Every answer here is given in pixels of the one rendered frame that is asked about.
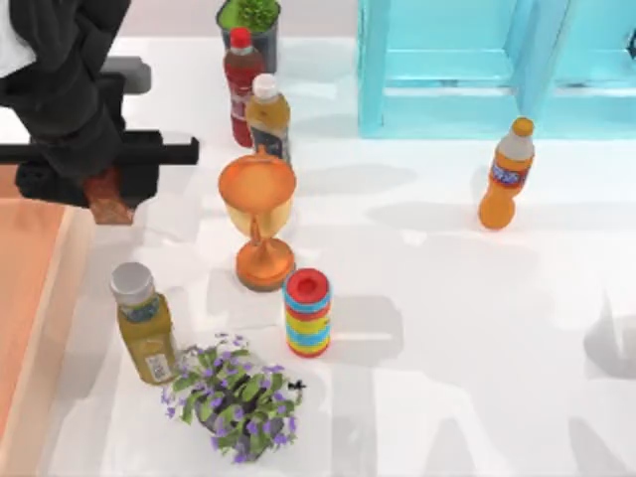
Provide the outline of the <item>brown block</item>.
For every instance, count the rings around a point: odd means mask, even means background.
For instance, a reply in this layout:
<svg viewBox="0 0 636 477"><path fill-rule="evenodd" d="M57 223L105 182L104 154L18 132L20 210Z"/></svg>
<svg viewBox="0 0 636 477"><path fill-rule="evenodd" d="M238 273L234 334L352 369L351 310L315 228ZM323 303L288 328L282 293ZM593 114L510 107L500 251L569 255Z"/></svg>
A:
<svg viewBox="0 0 636 477"><path fill-rule="evenodd" d="M87 178L82 187L97 225L131 226L133 224L134 212L121 199L119 176L115 168L108 168Z"/></svg>

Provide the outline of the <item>pale grey rounded box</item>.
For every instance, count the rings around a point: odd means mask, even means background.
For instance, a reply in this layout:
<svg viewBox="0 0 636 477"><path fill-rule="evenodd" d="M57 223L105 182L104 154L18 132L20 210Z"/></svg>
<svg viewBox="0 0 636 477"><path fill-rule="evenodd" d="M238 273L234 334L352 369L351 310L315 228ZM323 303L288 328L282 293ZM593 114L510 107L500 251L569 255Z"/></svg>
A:
<svg viewBox="0 0 636 477"><path fill-rule="evenodd" d="M140 57L108 57L101 72L123 77L125 94L144 94L152 87L151 69Z"/></svg>

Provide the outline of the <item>red bottle with red cap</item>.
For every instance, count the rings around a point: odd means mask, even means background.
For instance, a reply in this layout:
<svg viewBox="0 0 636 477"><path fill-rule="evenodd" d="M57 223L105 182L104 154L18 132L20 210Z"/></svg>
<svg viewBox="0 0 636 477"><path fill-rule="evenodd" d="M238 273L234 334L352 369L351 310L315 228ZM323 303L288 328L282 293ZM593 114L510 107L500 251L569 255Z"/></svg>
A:
<svg viewBox="0 0 636 477"><path fill-rule="evenodd" d="M246 106L252 95L252 82L265 72L262 54L252 44L248 28L230 31L230 48L225 54L224 71L231 99L231 122L235 141L251 148L252 138L246 122Z"/></svg>

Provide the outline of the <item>orange trophy cup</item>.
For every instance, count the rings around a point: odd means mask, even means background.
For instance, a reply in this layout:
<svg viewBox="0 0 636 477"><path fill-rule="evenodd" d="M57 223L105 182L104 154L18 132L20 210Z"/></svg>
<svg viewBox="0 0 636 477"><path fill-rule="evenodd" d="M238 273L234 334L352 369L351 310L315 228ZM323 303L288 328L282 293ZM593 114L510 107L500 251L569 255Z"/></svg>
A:
<svg viewBox="0 0 636 477"><path fill-rule="evenodd" d="M291 166L260 146L223 169L218 189L231 222L247 237L236 255L239 281L255 291L279 289L295 268L291 247L276 237L291 215Z"/></svg>

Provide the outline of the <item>yellow bottle with white cap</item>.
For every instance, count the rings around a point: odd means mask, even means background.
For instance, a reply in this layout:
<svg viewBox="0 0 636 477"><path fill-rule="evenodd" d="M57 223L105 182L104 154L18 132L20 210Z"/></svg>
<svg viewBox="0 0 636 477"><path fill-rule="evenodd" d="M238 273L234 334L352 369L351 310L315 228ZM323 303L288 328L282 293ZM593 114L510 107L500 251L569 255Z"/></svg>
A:
<svg viewBox="0 0 636 477"><path fill-rule="evenodd" d="M245 117L254 151L263 150L291 164L288 135L290 106L274 75L260 74L254 78Z"/></svg>

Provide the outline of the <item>shallow salmon-coloured box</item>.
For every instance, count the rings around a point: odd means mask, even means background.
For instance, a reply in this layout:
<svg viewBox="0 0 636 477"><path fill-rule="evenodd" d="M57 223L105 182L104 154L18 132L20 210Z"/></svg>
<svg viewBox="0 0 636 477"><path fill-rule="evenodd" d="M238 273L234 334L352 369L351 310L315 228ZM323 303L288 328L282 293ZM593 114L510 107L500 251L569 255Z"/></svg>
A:
<svg viewBox="0 0 636 477"><path fill-rule="evenodd" d="M0 477L35 477L92 242L90 213L0 200Z"/></svg>

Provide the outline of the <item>yellow bottle with grey cap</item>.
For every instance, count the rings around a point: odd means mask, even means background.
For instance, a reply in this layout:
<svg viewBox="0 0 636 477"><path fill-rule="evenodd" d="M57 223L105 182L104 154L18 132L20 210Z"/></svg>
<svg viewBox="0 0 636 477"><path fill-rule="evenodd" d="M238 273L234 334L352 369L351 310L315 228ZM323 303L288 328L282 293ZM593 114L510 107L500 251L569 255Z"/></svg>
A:
<svg viewBox="0 0 636 477"><path fill-rule="evenodd" d="M110 290L123 342L140 379L153 386L172 381L176 363L172 317L150 269L136 261L121 263L111 273Z"/></svg>

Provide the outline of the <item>green plant in dark pot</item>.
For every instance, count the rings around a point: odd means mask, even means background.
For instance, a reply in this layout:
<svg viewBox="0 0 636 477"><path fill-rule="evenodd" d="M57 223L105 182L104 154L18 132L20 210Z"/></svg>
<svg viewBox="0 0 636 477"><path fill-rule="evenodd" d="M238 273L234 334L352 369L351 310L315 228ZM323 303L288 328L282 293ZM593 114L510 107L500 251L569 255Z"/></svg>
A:
<svg viewBox="0 0 636 477"><path fill-rule="evenodd" d="M225 49L231 44L231 29L246 27L250 30L252 43L264 59L265 71L275 74L280 11L276 0L225 0L216 15Z"/></svg>

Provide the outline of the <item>stack of coloured rings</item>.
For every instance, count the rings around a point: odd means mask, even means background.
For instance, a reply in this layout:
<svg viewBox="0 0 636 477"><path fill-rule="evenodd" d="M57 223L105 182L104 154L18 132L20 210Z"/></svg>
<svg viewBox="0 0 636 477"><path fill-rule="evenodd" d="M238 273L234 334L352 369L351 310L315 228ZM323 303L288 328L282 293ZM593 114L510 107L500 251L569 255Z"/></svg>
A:
<svg viewBox="0 0 636 477"><path fill-rule="evenodd" d="M286 342L303 358L324 353L331 340L331 287L327 276L316 268L298 268L283 286Z"/></svg>

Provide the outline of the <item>purple flower plant pot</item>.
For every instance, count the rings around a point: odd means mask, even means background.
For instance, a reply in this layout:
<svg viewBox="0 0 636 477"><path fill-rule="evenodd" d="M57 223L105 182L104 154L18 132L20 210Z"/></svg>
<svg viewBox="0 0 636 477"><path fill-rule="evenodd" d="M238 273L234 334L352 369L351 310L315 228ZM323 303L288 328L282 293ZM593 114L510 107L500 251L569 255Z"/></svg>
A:
<svg viewBox="0 0 636 477"><path fill-rule="evenodd" d="M161 402L169 418L198 422L215 450L242 464L295 442L304 389L254 354L246 337L217 333L213 345L180 353Z"/></svg>

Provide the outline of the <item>light blue rack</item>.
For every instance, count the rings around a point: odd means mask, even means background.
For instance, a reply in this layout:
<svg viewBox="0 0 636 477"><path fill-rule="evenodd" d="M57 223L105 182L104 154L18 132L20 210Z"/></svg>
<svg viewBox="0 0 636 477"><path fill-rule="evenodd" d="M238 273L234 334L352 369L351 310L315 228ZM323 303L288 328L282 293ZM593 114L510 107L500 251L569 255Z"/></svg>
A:
<svg viewBox="0 0 636 477"><path fill-rule="evenodd" d="M481 139L636 139L636 0L359 0L358 126Z"/></svg>

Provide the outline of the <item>orange bottle with orange cap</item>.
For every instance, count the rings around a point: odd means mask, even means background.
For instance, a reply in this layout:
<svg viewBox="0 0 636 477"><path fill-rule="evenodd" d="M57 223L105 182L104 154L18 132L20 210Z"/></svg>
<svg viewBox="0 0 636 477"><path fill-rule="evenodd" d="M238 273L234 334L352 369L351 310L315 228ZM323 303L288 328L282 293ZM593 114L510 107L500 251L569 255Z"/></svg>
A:
<svg viewBox="0 0 636 477"><path fill-rule="evenodd" d="M534 123L520 116L495 148L488 187L478 209L486 229L501 230L515 215L515 197L523 190L535 158L533 133Z"/></svg>

